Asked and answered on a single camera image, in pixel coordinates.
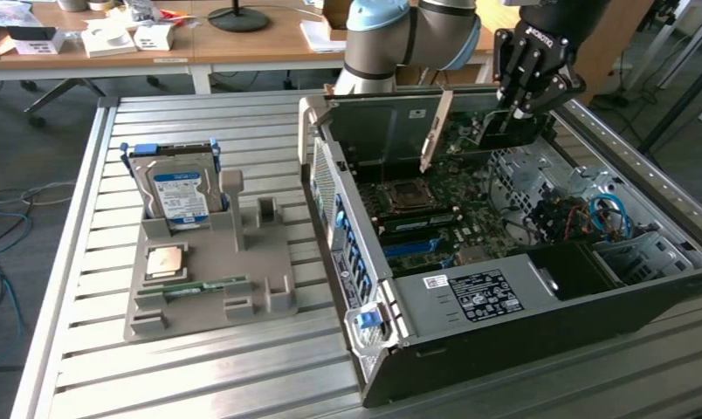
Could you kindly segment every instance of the cpu socket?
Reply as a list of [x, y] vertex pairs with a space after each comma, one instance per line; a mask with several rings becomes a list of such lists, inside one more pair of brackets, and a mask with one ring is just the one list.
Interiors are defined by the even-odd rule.
[[388, 182], [383, 190], [394, 212], [428, 210], [436, 206], [436, 198], [424, 179]]

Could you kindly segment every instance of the blue cable on floor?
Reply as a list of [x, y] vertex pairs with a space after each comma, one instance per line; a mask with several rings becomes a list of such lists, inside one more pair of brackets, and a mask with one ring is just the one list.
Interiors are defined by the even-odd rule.
[[0, 216], [14, 216], [14, 217], [20, 217], [20, 218], [22, 218], [25, 220], [24, 233], [20, 235], [20, 237], [8, 246], [5, 246], [0, 249], [0, 253], [2, 253], [8, 249], [10, 249], [13, 246], [16, 246], [18, 243], [21, 243], [21, 241], [28, 237], [28, 234], [30, 233], [30, 228], [32, 228], [32, 219], [30, 219], [30, 217], [28, 215], [17, 214], [14, 212], [3, 212], [3, 211], [0, 211]]
[[0, 362], [2, 362], [5, 358], [17, 349], [21, 342], [24, 341], [24, 318], [21, 316], [21, 308], [17, 304], [17, 297], [14, 296], [14, 290], [13, 290], [13, 286], [10, 285], [10, 281], [8, 281], [2, 275], [0, 275], [0, 281], [5, 286], [6, 293], [10, 296], [10, 301], [13, 302], [14, 314], [17, 315], [17, 336], [14, 338], [14, 342], [10, 345], [10, 347], [0, 353]]

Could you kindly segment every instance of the gripper logo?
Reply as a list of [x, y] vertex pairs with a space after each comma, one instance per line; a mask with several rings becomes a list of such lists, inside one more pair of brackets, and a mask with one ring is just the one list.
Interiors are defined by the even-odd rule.
[[549, 48], [553, 48], [553, 39], [549, 37], [549, 35], [538, 31], [533, 26], [527, 28], [527, 31], [525, 33], [541, 39], [543, 43], [549, 45]]

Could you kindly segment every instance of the gray carpet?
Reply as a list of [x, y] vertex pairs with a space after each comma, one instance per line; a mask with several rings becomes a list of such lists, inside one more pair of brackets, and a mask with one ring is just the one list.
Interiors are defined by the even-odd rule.
[[[634, 62], [651, 42], [654, 34], [637, 35], [634, 45], [625, 59]], [[693, 79], [702, 71], [702, 52], [686, 66], [675, 79], [671, 88], [657, 94], [659, 103], [646, 106], [634, 122], [641, 135], [646, 135], [671, 104], [689, 87]], [[255, 73], [241, 73], [233, 77], [221, 77], [231, 85], [251, 87], [251, 90], [280, 90], [283, 88], [284, 72], [264, 72], [252, 84]], [[296, 84], [303, 88], [319, 88], [324, 83], [333, 82], [328, 71], [293, 72]], [[154, 88], [145, 83], [144, 77], [126, 79], [105, 79], [97, 83], [101, 88], [116, 96], [152, 96], [157, 94], [193, 93], [189, 76], [161, 76], [162, 88]], [[52, 89], [56, 81], [38, 83], [44, 91]], [[82, 87], [77, 87], [64, 98], [49, 105], [40, 115], [49, 120], [45, 129], [36, 129], [26, 123], [22, 109], [40, 97], [41, 93], [29, 93], [18, 82], [5, 83], [0, 91], [0, 189], [10, 186], [30, 188], [48, 182], [73, 179], [78, 174], [89, 129], [96, 113], [97, 97]], [[642, 105], [635, 101], [619, 112], [633, 116]], [[690, 115], [702, 108], [702, 95], [690, 109], [681, 115], [673, 131], [689, 120]], [[598, 111], [617, 129], [625, 123], [613, 111]], [[638, 141], [630, 133], [626, 138]], [[674, 179], [684, 185], [693, 196], [702, 202], [702, 123], [693, 122], [677, 135], [674, 141], [657, 154], [661, 165]], [[53, 199], [69, 193], [69, 189], [54, 191], [44, 199]], [[2, 206], [3, 210], [22, 211], [22, 205]], [[24, 310], [26, 323], [33, 327], [42, 306], [45, 287], [52, 273], [52, 264], [58, 246], [61, 230], [65, 222], [68, 205], [38, 207], [33, 211], [33, 232], [30, 236], [0, 255], [0, 264], [14, 283], [17, 297]], [[0, 217], [0, 232], [14, 219]], [[16, 319], [12, 306], [5, 302], [0, 306], [0, 351], [13, 343]], [[20, 369], [30, 346], [30, 331], [22, 345], [12, 355], [2, 360], [0, 366], [17, 366], [18, 371], [0, 372], [0, 418], [6, 418], [14, 403], [14, 393], [21, 378]]]

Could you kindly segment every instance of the component holder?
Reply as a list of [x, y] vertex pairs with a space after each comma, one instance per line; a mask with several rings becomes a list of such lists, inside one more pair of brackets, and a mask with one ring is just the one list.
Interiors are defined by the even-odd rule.
[[241, 170], [220, 173], [225, 211], [208, 228], [148, 218], [133, 265], [124, 338], [153, 340], [297, 314], [287, 227], [275, 197], [241, 208]]

